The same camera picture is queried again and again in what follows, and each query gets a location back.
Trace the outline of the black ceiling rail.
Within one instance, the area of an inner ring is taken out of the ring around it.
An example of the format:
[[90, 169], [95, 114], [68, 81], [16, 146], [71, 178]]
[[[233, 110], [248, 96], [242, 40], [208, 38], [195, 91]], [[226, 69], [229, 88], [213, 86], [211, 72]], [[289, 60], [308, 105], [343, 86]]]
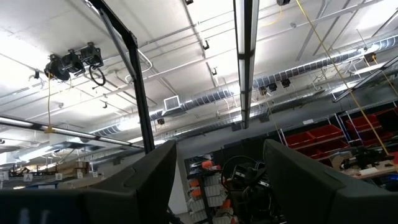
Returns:
[[364, 79], [355, 82], [354, 84], [349, 84], [349, 88], [346, 89], [342, 94], [338, 95], [338, 97], [333, 100], [334, 103], [339, 102], [344, 97], [348, 96], [351, 92], [364, 87], [369, 83], [376, 83], [381, 80], [385, 80], [389, 78], [391, 75], [398, 73], [398, 55], [391, 59], [386, 63], [382, 63], [378, 66], [378, 68], [373, 71], [369, 76], [365, 77]]

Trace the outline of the brown cardboard boxes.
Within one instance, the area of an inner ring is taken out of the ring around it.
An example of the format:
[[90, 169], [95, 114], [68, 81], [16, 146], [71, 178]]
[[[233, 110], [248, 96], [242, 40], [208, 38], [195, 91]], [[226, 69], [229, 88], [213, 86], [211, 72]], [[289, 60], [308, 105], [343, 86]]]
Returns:
[[56, 166], [55, 178], [62, 180], [66, 177], [82, 178], [89, 173], [90, 163], [86, 161], [70, 161]]

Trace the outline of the red storage bin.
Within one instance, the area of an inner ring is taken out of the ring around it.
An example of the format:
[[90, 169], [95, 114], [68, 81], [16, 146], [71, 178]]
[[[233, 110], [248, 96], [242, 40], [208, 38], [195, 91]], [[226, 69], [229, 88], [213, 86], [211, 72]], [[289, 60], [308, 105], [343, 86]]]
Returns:
[[[367, 115], [367, 118], [374, 128], [380, 125], [379, 121], [377, 120], [376, 115], [369, 114], [369, 115]], [[348, 120], [346, 120], [346, 125], [349, 130], [362, 131], [362, 130], [370, 128], [370, 125], [366, 121], [364, 116], [354, 118], [354, 119], [348, 119]]]
[[321, 126], [319, 128], [311, 129], [308, 131], [316, 141], [325, 141], [327, 139], [336, 138], [342, 135], [342, 130], [333, 124]]
[[296, 149], [299, 147], [307, 146], [315, 142], [315, 137], [308, 131], [297, 134], [292, 134], [285, 138], [288, 147]]

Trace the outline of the white ceiling air vent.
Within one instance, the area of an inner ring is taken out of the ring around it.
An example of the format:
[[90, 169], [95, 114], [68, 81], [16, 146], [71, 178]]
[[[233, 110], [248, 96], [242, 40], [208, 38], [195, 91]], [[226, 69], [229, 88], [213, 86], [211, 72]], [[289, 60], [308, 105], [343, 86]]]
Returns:
[[178, 95], [164, 99], [164, 110], [171, 111], [180, 107], [180, 100]]

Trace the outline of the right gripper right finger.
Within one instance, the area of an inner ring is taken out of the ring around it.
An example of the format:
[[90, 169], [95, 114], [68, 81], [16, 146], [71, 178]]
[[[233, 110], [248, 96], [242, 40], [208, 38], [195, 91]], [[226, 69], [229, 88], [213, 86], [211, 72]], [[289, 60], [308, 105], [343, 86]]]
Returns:
[[271, 189], [288, 224], [398, 224], [398, 192], [341, 173], [264, 141]]

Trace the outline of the white small-parts drawer cabinet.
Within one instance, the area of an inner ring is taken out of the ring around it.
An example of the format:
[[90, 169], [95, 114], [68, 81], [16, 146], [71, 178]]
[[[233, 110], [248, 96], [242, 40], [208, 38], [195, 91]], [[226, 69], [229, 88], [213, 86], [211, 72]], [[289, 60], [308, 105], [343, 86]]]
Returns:
[[235, 224], [219, 165], [211, 160], [189, 162], [187, 184], [187, 207], [194, 224]]

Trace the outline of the wooden workbench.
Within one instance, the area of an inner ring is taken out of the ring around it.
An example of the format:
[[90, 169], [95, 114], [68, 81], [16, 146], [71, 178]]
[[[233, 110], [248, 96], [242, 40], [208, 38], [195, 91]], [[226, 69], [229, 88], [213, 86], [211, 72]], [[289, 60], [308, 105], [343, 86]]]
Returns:
[[332, 168], [357, 179], [371, 179], [398, 171], [395, 156], [382, 151], [339, 152], [330, 157]]

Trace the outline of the silver spiral air duct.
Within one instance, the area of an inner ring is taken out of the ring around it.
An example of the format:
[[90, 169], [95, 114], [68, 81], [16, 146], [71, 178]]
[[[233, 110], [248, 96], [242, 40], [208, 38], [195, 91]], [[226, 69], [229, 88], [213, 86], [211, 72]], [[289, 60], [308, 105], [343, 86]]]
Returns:
[[[311, 62], [304, 63], [272, 75], [259, 73], [253, 78], [252, 89], [255, 90], [260, 87], [266, 87], [270, 84], [281, 82], [282, 80], [291, 79], [292, 77], [302, 75], [307, 72], [328, 67], [333, 63], [339, 64], [345, 61], [351, 61], [366, 53], [386, 50], [396, 46], [398, 46], [398, 30], [371, 37], [366, 39], [364, 42], [355, 42], [353, 44], [331, 50], [327, 54], [317, 55]], [[153, 121], [164, 117], [178, 116], [199, 106], [208, 105], [210, 103], [239, 95], [239, 82], [235, 81], [227, 83], [216, 88], [202, 91], [195, 95], [187, 95], [184, 97], [180, 96], [178, 98], [179, 104], [171, 110], [167, 110], [161, 106], [155, 107], [149, 111], [149, 118]]]

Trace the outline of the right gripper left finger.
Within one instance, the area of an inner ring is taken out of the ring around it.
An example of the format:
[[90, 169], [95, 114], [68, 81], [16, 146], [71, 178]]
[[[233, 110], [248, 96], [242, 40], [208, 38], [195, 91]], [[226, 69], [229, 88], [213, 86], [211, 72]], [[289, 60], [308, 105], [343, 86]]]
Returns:
[[0, 190], [0, 224], [168, 224], [176, 142], [87, 189]]

